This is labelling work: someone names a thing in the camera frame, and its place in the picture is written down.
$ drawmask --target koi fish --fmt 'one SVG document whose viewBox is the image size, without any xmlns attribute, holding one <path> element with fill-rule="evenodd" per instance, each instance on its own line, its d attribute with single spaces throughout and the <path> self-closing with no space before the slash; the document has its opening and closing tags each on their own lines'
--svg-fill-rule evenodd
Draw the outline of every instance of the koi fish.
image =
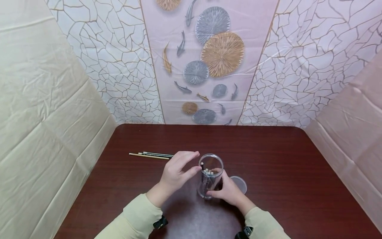
<svg viewBox="0 0 382 239">
<path fill-rule="evenodd" d="M 236 97 L 238 96 L 238 93 L 239 93 L 239 88 L 238 88 L 238 86 L 235 84 L 235 92 L 232 93 L 231 100 L 236 99 Z"/>
<path fill-rule="evenodd" d="M 186 43 L 186 38 L 185 38 L 185 31 L 182 31 L 182 36 L 183 40 L 180 46 L 178 46 L 178 51 L 176 52 L 176 55 L 180 57 L 180 55 L 185 51 L 185 43 Z"/>
<path fill-rule="evenodd" d="M 190 89 L 188 89 L 187 87 L 181 87 L 180 85 L 178 85 L 178 83 L 176 81 L 174 81 L 176 86 L 185 94 L 191 94 L 192 91 Z"/>
<path fill-rule="evenodd" d="M 192 9 L 194 8 L 194 4 L 195 4 L 196 0 L 192 1 L 192 3 L 190 4 L 190 6 L 188 7 L 188 10 L 187 10 L 187 14 L 186 14 L 186 25 L 187 26 L 190 26 L 191 25 L 191 20 L 194 18 L 192 16 Z"/>
<path fill-rule="evenodd" d="M 222 115 L 224 115 L 225 114 L 225 107 L 222 104 L 219 104 L 219 105 L 222 107 Z"/>
<path fill-rule="evenodd" d="M 169 43 L 170 42 L 167 43 L 165 49 L 163 50 L 163 61 L 164 61 L 164 67 L 165 67 L 166 71 L 171 74 L 171 63 L 168 62 L 167 53 L 166 53 Z"/>
<path fill-rule="evenodd" d="M 196 96 L 202 98 L 202 99 L 205 100 L 206 102 L 210 102 L 210 100 L 207 98 L 207 96 L 201 96 L 201 95 L 199 95 L 199 93 L 197 93 Z"/>
<path fill-rule="evenodd" d="M 230 119 L 230 121 L 225 125 L 230 125 L 231 123 L 232 123 L 232 119 Z"/>
</svg>

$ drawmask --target hand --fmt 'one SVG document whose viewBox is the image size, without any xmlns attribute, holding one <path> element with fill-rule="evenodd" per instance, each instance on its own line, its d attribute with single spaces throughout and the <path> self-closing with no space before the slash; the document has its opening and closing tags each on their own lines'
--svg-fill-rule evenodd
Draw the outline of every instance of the hand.
<svg viewBox="0 0 382 239">
<path fill-rule="evenodd" d="M 202 169 L 201 167 L 192 167 L 187 172 L 183 172 L 182 169 L 189 161 L 199 155 L 199 152 L 177 152 L 172 159 L 166 163 L 159 183 L 146 193 L 149 201 L 160 208 L 168 197 L 180 189 L 190 178 L 195 176 L 197 172 Z"/>
<path fill-rule="evenodd" d="M 225 170 L 222 173 L 223 188 L 220 191 L 208 191 L 207 195 L 214 198 L 223 199 L 227 203 L 239 208 L 241 213 L 245 216 L 256 205 L 247 198 L 236 183 L 227 175 Z"/>
</svg>

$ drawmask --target clear plastic jar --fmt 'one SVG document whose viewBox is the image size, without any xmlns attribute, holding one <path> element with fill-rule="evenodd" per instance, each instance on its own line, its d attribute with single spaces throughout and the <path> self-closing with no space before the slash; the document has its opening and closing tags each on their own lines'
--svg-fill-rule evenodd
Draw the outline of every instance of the clear plastic jar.
<svg viewBox="0 0 382 239">
<path fill-rule="evenodd" d="M 200 158 L 199 166 L 203 169 L 201 171 L 197 192 L 202 198 L 210 200 L 212 196 L 207 195 L 208 191 L 222 189 L 223 161 L 215 154 L 205 154 Z"/>
</svg>

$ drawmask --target gold circle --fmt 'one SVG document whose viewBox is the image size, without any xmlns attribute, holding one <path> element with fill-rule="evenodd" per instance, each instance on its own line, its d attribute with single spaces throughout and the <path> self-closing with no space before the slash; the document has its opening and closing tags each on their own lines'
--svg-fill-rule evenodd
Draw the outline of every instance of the gold circle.
<svg viewBox="0 0 382 239">
<path fill-rule="evenodd" d="M 197 111 L 197 104 L 195 104 L 194 102 L 186 102 L 182 106 L 182 111 L 185 114 L 195 114 L 195 112 Z"/>
<path fill-rule="evenodd" d="M 157 0 L 157 4 L 163 10 L 172 11 L 179 6 L 180 0 Z"/>
<path fill-rule="evenodd" d="M 226 76 L 235 71 L 244 57 L 244 42 L 235 33 L 219 33 L 211 37 L 203 47 L 201 60 L 212 77 Z"/>
</svg>

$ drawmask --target wallpaper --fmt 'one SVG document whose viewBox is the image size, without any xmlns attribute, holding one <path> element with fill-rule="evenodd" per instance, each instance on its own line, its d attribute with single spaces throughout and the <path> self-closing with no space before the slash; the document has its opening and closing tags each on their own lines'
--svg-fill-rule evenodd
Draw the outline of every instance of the wallpaper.
<svg viewBox="0 0 382 239">
<path fill-rule="evenodd" d="M 139 0 L 45 0 L 119 124 L 163 124 Z"/>
<path fill-rule="evenodd" d="M 141 3 L 166 124 L 236 125 L 278 0 Z"/>
<path fill-rule="evenodd" d="M 382 48 L 381 0 L 280 0 L 239 125 L 306 127 Z"/>
<path fill-rule="evenodd" d="M 46 3 L 119 124 L 304 128 L 382 42 L 380 0 Z"/>
</svg>

